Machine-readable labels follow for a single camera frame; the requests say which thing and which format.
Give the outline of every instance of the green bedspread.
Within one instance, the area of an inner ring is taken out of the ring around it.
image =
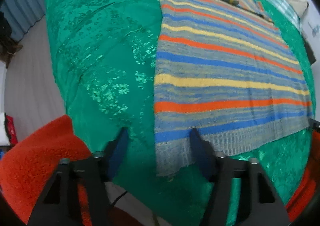
[[[298,30],[266,0],[259,1],[299,60],[315,109],[313,77]],[[46,0],[46,7],[53,73],[75,134],[95,152],[128,126],[131,141],[114,183],[172,225],[198,225],[212,185],[197,167],[156,177],[153,77],[159,1]],[[310,139],[303,130],[235,158],[259,158],[286,203],[300,183]],[[235,180],[229,224],[238,190]]]

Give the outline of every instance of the striped blanket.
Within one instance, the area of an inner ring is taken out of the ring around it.
[[[308,127],[299,62],[254,0],[159,0],[154,79],[158,175],[192,163],[189,132],[227,155]]]

